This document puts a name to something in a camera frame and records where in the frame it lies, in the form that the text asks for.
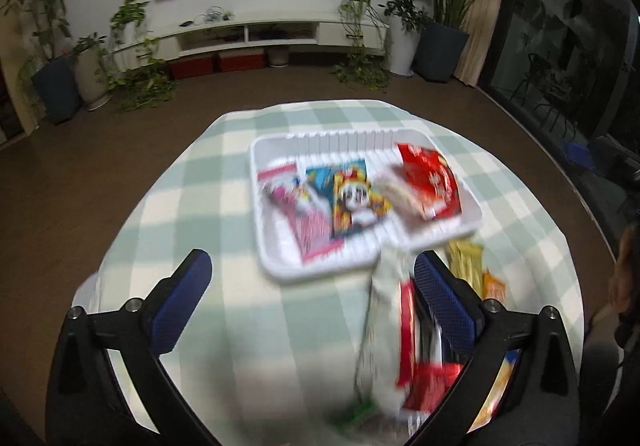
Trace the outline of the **person's right hand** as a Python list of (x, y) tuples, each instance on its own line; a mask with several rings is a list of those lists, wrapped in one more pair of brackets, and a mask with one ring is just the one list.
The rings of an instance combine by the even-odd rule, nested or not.
[(608, 302), (617, 314), (629, 314), (639, 296), (639, 226), (628, 226), (620, 238)]

